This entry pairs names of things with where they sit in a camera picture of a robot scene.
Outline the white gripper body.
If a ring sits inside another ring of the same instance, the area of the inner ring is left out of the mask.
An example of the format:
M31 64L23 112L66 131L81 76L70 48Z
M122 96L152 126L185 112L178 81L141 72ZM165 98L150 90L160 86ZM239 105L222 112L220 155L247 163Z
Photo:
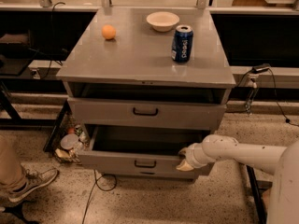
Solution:
M185 154L186 162L194 169L200 169L207 166L210 163L214 163L215 160L210 158L203 149L201 143L194 143L187 147Z

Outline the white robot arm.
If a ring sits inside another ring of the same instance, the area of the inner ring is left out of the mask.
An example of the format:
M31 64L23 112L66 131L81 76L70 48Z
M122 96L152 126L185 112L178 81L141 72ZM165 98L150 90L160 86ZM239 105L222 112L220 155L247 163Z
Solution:
M299 142L287 147L239 143L235 138L210 134L180 152L177 169L188 172L210 163L234 160L273 176L266 224L299 223Z

